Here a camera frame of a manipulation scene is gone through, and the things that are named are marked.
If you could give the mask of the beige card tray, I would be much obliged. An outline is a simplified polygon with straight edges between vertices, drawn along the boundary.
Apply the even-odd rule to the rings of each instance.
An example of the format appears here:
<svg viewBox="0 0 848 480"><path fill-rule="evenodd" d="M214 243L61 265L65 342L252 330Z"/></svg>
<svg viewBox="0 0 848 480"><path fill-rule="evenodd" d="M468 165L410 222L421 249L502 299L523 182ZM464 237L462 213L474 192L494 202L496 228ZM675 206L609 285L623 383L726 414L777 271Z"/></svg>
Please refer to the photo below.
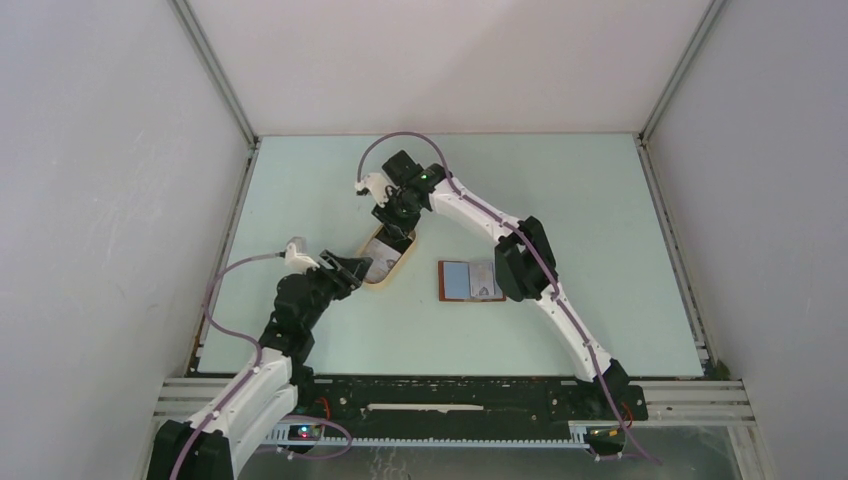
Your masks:
<svg viewBox="0 0 848 480"><path fill-rule="evenodd" d="M410 257L416 244L415 230L403 239L394 239L384 226L378 226L356 252L358 257L372 260L363 285L370 289L380 289L387 285Z"/></svg>

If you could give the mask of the brown leather card holder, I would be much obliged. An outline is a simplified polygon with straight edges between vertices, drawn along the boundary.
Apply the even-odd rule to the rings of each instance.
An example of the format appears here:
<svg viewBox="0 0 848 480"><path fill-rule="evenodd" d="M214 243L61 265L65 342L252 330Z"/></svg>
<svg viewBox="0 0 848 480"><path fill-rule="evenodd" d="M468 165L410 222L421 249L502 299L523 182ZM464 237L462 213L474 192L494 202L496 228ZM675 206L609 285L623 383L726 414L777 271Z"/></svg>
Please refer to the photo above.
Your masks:
<svg viewBox="0 0 848 480"><path fill-rule="evenodd" d="M495 279L490 260L438 262L438 297L441 302L503 302L504 292Z"/></svg>

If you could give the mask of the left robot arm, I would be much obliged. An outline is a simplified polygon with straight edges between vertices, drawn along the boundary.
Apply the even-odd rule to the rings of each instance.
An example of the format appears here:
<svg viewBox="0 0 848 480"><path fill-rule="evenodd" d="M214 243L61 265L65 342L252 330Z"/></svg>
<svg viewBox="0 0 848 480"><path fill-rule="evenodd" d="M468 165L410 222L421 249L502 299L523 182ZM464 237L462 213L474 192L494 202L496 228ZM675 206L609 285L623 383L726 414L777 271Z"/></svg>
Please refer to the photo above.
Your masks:
<svg viewBox="0 0 848 480"><path fill-rule="evenodd" d="M260 337L245 338L253 347L245 367L188 419L158 429L147 478L235 479L285 416L314 408L314 372L306 364L313 329L332 302L362 286L373 261L328 250L313 259L294 244L278 255L292 272L277 284Z"/></svg>

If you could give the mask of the silver VIP card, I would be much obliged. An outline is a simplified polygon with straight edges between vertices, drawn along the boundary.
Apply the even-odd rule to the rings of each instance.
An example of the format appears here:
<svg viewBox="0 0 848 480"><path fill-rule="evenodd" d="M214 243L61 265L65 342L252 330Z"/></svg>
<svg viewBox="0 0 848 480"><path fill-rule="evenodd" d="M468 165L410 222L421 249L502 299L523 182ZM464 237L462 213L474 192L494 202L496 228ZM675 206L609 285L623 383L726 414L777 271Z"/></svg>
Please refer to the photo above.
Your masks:
<svg viewBox="0 0 848 480"><path fill-rule="evenodd" d="M373 264L365 277L365 282L369 284L383 282L402 256L399 251L376 238L372 238L365 245L362 255L373 259Z"/></svg>

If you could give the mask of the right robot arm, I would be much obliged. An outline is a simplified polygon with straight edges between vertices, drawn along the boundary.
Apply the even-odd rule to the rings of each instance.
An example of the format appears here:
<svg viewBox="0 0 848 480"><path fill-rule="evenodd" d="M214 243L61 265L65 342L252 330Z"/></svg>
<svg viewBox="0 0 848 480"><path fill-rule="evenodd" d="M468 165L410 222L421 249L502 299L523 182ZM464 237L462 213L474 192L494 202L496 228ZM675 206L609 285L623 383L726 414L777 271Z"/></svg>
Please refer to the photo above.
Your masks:
<svg viewBox="0 0 848 480"><path fill-rule="evenodd" d="M491 242L497 285L508 299L533 301L548 316L584 387L585 411L606 418L620 407L630 378L568 299L539 219L520 219L497 209L472 193L443 162L424 168L404 150L390 157L381 172L359 173L355 190L373 197L373 215L394 238L411 234L423 211L429 211Z"/></svg>

